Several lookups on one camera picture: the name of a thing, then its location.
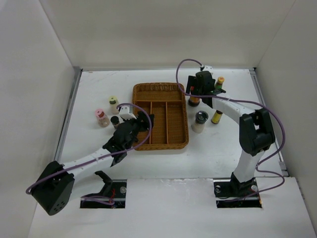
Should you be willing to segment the red lid sauce jar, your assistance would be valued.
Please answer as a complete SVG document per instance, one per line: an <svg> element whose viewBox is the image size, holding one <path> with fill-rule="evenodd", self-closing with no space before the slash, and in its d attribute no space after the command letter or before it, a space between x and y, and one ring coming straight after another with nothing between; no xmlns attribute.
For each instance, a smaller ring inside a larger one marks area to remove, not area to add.
<svg viewBox="0 0 317 238"><path fill-rule="evenodd" d="M188 105L191 107L197 107L200 104L200 98L189 97Z"/></svg>

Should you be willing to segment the green label yellow cap bottle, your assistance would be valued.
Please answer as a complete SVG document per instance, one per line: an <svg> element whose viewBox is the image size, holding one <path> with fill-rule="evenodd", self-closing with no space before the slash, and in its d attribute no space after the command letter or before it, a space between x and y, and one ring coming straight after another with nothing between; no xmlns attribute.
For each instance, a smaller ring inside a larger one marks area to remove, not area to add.
<svg viewBox="0 0 317 238"><path fill-rule="evenodd" d="M216 91L222 92L222 86L223 86L224 81L225 81L225 78L222 76L217 78L217 81L214 85Z"/></svg>

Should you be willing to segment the black lid spice jar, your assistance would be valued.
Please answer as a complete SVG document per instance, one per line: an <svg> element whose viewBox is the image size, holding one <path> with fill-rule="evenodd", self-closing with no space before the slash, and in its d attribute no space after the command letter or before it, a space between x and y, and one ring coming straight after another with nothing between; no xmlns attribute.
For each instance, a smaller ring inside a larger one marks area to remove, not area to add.
<svg viewBox="0 0 317 238"><path fill-rule="evenodd" d="M112 116L110 122L113 125L114 129L117 130L120 125L120 120L118 116Z"/></svg>

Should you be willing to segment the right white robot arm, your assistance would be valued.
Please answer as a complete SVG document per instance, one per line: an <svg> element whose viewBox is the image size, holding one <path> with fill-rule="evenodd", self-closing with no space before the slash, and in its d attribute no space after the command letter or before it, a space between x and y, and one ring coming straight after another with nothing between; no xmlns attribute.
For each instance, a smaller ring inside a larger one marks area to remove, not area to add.
<svg viewBox="0 0 317 238"><path fill-rule="evenodd" d="M253 191L255 170L260 158L275 142L270 115L267 109L254 110L224 97L225 90L215 87L209 71L200 71L189 76L186 94L198 97L216 111L222 112L239 125L239 144L242 148L236 169L230 181L216 182L214 193L218 198L244 197Z"/></svg>

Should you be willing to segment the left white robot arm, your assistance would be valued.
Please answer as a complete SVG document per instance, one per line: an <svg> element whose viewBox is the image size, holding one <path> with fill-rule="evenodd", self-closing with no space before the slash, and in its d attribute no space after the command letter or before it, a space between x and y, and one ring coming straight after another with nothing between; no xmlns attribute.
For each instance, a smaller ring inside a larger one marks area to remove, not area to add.
<svg viewBox="0 0 317 238"><path fill-rule="evenodd" d="M68 164L49 163L30 189L30 194L48 215L53 216L67 205L74 185L95 174L102 179L95 184L95 193L85 192L81 197L85 202L114 205L113 181L104 170L119 164L128 151L133 150L133 144L139 142L137 136L140 132L152 131L154 118L153 114L139 111L136 118L119 124L109 141L96 152Z"/></svg>

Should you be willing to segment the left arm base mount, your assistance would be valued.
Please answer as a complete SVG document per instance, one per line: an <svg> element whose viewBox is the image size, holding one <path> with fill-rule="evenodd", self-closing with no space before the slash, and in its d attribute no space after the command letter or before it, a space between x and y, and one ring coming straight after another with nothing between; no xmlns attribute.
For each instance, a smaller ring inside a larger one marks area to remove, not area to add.
<svg viewBox="0 0 317 238"><path fill-rule="evenodd" d="M112 180L103 171L95 172L104 185L99 192L84 195L81 209L124 209L126 205L127 180Z"/></svg>

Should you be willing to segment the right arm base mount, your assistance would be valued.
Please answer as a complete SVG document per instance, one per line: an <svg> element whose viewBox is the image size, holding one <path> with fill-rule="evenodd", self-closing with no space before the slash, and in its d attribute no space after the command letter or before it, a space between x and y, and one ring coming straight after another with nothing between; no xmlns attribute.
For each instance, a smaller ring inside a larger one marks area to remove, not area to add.
<svg viewBox="0 0 317 238"><path fill-rule="evenodd" d="M215 180L214 194L217 208L262 208L262 202L258 194L258 185L255 178L238 183L234 180Z"/></svg>

